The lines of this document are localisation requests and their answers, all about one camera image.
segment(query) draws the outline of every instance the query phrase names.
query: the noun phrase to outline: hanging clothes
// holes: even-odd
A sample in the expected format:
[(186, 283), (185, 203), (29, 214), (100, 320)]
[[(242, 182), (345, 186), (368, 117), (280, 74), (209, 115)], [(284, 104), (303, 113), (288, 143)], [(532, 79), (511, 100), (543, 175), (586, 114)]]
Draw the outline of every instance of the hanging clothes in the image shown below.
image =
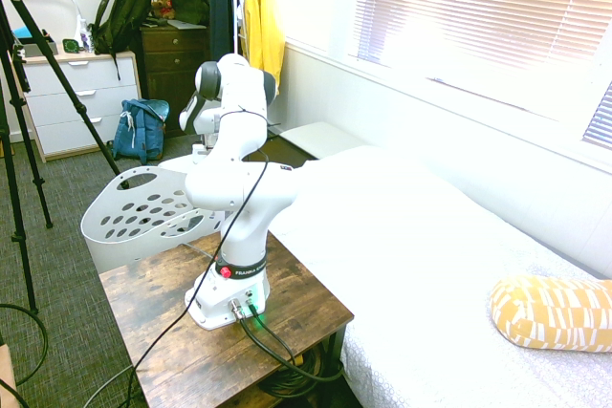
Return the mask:
[(245, 0), (245, 23), (251, 66), (274, 75), (280, 86), (285, 35), (276, 0)]
[(233, 53), (232, 0), (210, 0), (210, 58)]

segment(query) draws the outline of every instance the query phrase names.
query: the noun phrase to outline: green backpack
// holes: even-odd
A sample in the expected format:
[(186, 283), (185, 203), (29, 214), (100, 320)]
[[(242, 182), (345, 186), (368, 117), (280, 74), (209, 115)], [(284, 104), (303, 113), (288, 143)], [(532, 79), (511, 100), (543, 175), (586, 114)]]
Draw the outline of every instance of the green backpack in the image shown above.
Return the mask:
[[(110, 54), (117, 66), (117, 53), (124, 52), (151, 11), (151, 0), (115, 0), (108, 19), (101, 25), (102, 16), (110, 0), (102, 0), (91, 25), (96, 54)], [(121, 80), (119, 69), (117, 77)]]
[(176, 19), (207, 26), (210, 22), (210, 0), (170, 0)]

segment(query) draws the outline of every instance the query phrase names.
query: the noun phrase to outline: blue backpack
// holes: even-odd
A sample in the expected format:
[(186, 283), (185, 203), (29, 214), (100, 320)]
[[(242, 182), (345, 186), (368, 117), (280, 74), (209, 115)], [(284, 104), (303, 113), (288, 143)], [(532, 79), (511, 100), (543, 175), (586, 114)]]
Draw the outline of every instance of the blue backpack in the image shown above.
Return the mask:
[(122, 103), (117, 134), (113, 141), (113, 158), (160, 160), (164, 150), (164, 122), (170, 112), (165, 100), (132, 99)]

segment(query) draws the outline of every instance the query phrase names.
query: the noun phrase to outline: white bedsheet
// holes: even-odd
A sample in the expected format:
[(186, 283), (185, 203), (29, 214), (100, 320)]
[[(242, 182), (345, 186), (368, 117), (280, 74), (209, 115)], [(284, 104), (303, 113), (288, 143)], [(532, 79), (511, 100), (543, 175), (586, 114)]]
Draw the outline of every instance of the white bedsheet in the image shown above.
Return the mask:
[(589, 274), (417, 161), (359, 147), (297, 173), (271, 231), (355, 315), (342, 361), (364, 407), (612, 407), (611, 354), (519, 348), (490, 319), (506, 275)]

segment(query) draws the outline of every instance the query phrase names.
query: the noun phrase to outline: gray carpet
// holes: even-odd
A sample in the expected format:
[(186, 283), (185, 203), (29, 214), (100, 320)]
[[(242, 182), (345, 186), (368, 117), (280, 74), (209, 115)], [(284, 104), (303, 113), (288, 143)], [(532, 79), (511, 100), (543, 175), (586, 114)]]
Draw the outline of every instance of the gray carpet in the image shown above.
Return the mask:
[[(189, 153), (195, 140), (167, 140), (164, 159)], [(38, 159), (54, 222), (54, 228), (46, 229), (25, 146), (18, 143), (14, 149), (36, 302), (49, 332), (47, 359), (19, 392), (32, 408), (79, 408), (100, 385), (129, 365), (79, 227), (83, 213), (114, 174), (100, 152), (44, 164)], [(11, 242), (14, 225), (4, 160), (0, 163), (0, 303), (27, 307), (19, 247)], [(121, 171), (138, 165), (137, 160), (118, 160)], [(0, 333), (11, 348), (15, 376), (23, 377), (35, 365), (41, 350), (38, 328), (24, 314), (0, 310)], [(120, 376), (90, 406), (119, 406), (124, 401), (127, 375)], [(147, 405), (136, 400), (132, 406)], [(345, 383), (337, 388), (334, 406), (359, 406)]]

